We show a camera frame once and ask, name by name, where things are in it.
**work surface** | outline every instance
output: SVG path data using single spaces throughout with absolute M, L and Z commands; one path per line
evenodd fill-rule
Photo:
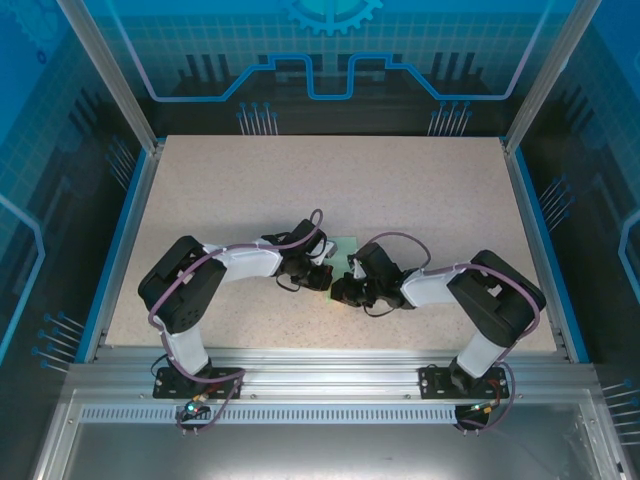
M 330 237 L 399 230 L 425 241 L 431 267 L 490 249 L 537 283 L 496 138 L 171 136 L 167 139 L 107 336 L 160 345 L 140 280 L 183 235 L 225 245 L 291 230 L 314 208 Z M 424 252 L 380 243 L 403 269 Z M 457 304 L 370 318 L 324 293 L 288 293 L 273 278 L 221 286 L 200 322 L 210 347 L 460 349 L 475 327 Z M 517 347 L 555 350 L 545 313 Z

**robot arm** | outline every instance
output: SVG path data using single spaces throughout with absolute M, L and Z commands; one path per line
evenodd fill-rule
M 546 305 L 536 286 L 488 250 L 478 253 L 466 268 L 432 272 L 401 271 L 377 243 L 368 243 L 349 261 L 352 272 L 333 284 L 333 300 L 365 309 L 373 307 L 378 299 L 385 300 L 392 310 L 420 308 L 430 303 L 462 306 L 478 328 L 449 367 L 448 381 L 463 395 L 469 394 L 534 320 L 529 300 L 513 284 L 533 299 L 538 310 Z
M 256 247 L 289 245 L 303 239 L 313 228 L 309 220 L 303 220 L 291 233 L 267 235 L 253 244 Z M 209 356 L 198 322 L 220 285 L 249 277 L 288 275 L 298 288 L 328 290 L 332 281 L 332 267 L 322 263 L 335 253 L 336 246 L 320 230 L 298 247 L 279 251 L 255 247 L 225 250 L 216 245 L 202 245 L 186 236 L 169 249 L 140 283 L 138 294 L 147 309 L 151 310 L 189 265 L 220 249 L 220 254 L 202 264 L 167 298 L 155 317 L 158 325 L 162 325 L 175 360 L 190 375 L 206 376 Z

